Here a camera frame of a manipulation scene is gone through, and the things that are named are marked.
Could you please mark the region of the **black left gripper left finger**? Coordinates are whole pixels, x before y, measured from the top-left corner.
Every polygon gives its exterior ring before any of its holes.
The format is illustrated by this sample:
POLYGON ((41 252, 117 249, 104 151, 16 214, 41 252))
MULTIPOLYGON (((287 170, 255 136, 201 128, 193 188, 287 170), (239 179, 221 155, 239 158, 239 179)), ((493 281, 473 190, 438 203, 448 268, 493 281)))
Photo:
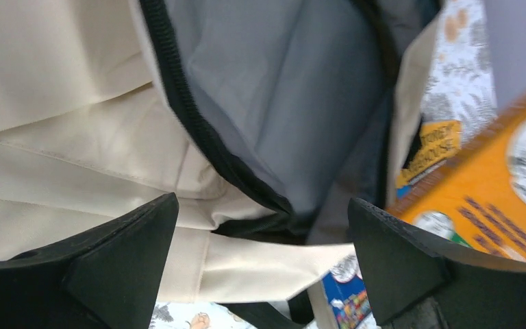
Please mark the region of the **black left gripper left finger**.
POLYGON ((178 213, 165 194, 0 261, 0 328, 147 328, 178 213))

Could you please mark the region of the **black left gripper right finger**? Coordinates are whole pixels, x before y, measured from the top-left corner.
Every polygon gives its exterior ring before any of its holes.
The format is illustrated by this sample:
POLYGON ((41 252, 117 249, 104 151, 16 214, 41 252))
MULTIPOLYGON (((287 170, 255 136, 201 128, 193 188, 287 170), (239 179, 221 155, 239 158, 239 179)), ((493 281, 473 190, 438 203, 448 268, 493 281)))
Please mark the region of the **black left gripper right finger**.
POLYGON ((526 328, 526 263, 485 254, 352 199, 349 230, 382 328, 526 328))

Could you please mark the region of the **blue comic paperback book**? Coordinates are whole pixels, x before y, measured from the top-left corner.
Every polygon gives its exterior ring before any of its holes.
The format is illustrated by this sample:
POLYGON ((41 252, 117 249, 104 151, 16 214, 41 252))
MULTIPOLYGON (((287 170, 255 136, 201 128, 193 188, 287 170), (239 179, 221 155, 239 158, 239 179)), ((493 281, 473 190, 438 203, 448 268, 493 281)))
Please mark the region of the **blue comic paperback book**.
POLYGON ((313 328, 377 329, 358 259, 351 254, 308 289, 313 328))

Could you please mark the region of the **orange comic paperback book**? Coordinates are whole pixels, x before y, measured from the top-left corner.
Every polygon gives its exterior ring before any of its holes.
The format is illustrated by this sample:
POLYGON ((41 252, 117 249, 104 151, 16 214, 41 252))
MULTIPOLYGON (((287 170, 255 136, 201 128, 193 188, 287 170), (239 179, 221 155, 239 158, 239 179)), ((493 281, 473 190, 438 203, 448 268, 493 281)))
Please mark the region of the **orange comic paperback book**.
POLYGON ((526 93, 388 212, 473 249, 526 262, 526 93))

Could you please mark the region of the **beige canvas backpack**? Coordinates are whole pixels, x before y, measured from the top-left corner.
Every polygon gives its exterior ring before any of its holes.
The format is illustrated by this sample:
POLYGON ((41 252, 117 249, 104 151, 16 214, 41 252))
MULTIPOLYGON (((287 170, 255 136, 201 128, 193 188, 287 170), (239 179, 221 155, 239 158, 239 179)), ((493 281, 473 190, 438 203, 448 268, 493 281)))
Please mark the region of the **beige canvas backpack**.
POLYGON ((0 261, 172 193, 153 312, 213 299, 289 317, 327 257, 312 260, 305 243, 298 256, 274 241, 210 241, 227 216, 271 210, 216 172, 169 106, 140 2, 0 1, 0 261))

